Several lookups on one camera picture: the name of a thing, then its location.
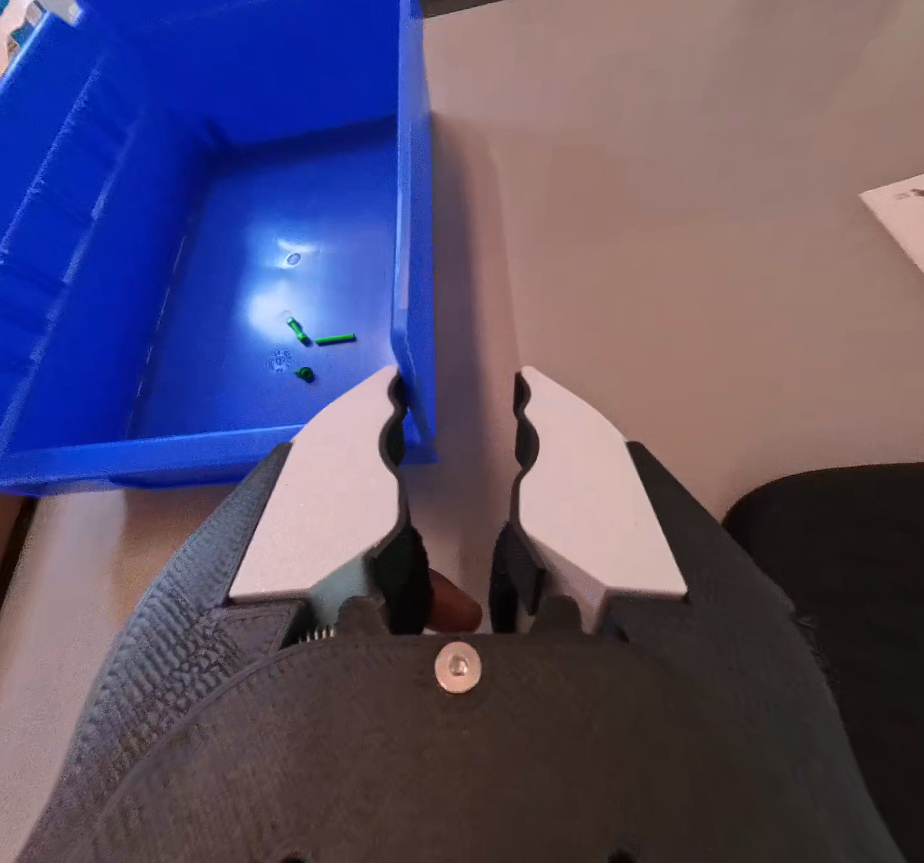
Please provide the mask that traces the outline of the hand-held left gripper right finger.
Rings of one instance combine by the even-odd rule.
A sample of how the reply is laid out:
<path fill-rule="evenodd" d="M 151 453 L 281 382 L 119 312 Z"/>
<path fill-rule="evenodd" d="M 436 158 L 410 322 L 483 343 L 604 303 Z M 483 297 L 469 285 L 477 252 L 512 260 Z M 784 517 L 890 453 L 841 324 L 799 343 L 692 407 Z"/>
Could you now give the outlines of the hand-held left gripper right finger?
<path fill-rule="evenodd" d="M 621 430 L 590 403 L 524 366 L 514 376 L 509 513 L 494 545 L 490 624 L 512 634 L 567 597 L 586 633 L 613 599 L 681 603 L 684 579 Z"/>

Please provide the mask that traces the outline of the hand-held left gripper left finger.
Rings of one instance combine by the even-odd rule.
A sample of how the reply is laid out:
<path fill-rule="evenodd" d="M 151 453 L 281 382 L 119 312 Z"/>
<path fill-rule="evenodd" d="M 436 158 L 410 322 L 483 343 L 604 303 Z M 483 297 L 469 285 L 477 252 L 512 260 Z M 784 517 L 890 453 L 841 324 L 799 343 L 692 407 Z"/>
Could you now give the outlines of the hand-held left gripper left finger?
<path fill-rule="evenodd" d="M 228 599 L 301 601 L 314 627 L 371 598 L 394 634 L 419 634 L 433 605 L 420 535 L 400 475 L 406 390 L 386 365 L 335 398 L 286 446 L 286 456 Z"/>

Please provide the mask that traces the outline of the blue plastic bin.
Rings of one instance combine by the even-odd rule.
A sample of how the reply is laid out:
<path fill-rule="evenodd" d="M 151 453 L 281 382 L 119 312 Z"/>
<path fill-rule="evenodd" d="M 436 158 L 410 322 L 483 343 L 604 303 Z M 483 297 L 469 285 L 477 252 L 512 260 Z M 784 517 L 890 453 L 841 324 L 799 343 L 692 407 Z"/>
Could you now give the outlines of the blue plastic bin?
<path fill-rule="evenodd" d="M 435 461 L 420 0 L 68 1 L 2 77 L 2 491 L 236 482 L 386 365 Z"/>

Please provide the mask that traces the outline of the lego instruction booklet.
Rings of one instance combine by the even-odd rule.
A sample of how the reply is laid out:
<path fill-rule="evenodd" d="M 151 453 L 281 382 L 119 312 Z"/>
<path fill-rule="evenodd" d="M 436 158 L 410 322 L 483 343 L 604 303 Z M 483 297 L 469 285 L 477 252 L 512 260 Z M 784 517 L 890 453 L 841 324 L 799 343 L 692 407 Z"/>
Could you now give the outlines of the lego instruction booklet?
<path fill-rule="evenodd" d="M 867 190 L 860 200 L 923 271 L 923 175 Z"/>

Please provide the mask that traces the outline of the person's left hand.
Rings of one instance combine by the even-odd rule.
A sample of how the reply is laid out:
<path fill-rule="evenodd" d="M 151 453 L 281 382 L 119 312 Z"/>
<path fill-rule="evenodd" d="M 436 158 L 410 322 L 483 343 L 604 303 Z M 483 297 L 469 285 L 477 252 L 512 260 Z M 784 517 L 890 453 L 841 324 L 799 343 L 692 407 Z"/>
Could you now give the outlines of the person's left hand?
<path fill-rule="evenodd" d="M 480 604 L 433 569 L 430 581 L 433 596 L 425 628 L 447 635 L 477 631 L 483 617 Z"/>

